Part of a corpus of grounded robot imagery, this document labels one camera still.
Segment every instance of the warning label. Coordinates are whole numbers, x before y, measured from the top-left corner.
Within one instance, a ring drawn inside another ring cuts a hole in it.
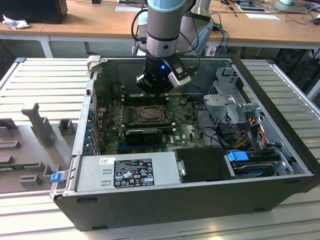
[[[155,185],[151,158],[114,161],[113,182],[117,189]]]

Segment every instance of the barcode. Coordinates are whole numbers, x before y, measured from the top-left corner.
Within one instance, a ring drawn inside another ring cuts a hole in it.
[[[154,180],[153,177],[149,177],[149,178],[144,178],[144,182],[152,182]]]

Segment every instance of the motherboard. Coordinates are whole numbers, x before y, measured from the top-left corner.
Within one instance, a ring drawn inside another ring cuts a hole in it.
[[[102,155],[171,152],[204,147],[196,126],[197,104],[184,95],[122,99],[98,109]]]

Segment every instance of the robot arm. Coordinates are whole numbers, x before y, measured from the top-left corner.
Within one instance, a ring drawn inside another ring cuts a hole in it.
[[[145,69],[137,85],[148,94],[162,94],[188,83],[195,74],[178,57],[181,21],[196,0],[148,0]]]

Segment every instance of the blue clip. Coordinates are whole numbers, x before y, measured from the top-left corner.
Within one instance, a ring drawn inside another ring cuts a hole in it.
[[[249,161],[248,155],[245,151],[232,151],[228,153],[227,156],[230,162]]]
[[[65,174],[61,173],[53,173],[51,174],[50,182],[51,183],[63,183]]]

